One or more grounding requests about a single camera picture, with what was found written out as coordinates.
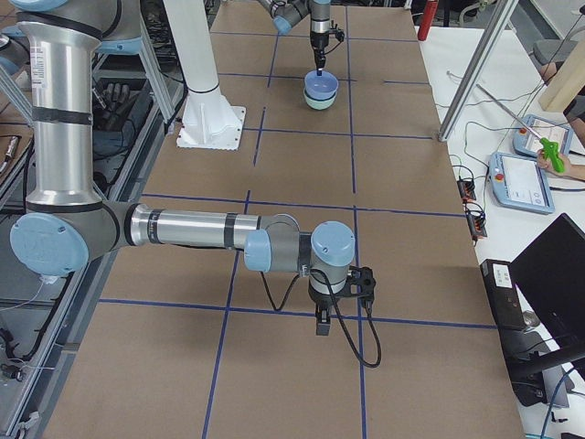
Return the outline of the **person hand holding grabber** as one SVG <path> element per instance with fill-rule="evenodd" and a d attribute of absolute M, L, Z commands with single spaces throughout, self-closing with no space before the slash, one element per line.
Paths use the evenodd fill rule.
<path fill-rule="evenodd" d="M 544 155 L 544 152 L 543 151 L 540 151 L 538 153 L 537 165 L 540 168 L 544 169 L 545 171 L 547 171 L 547 172 L 549 172 L 549 173 L 551 173 L 551 174 L 553 174 L 555 176 L 558 176 L 558 177 L 569 177 L 570 176 L 570 169 L 571 169 L 571 162 L 563 154 L 560 154 L 558 156 L 558 158 L 563 163 L 563 166 L 564 166 L 564 171 L 563 172 L 557 171 L 554 168 L 554 166 L 552 164 L 552 161 L 549 158 L 545 158 L 545 155 Z"/>

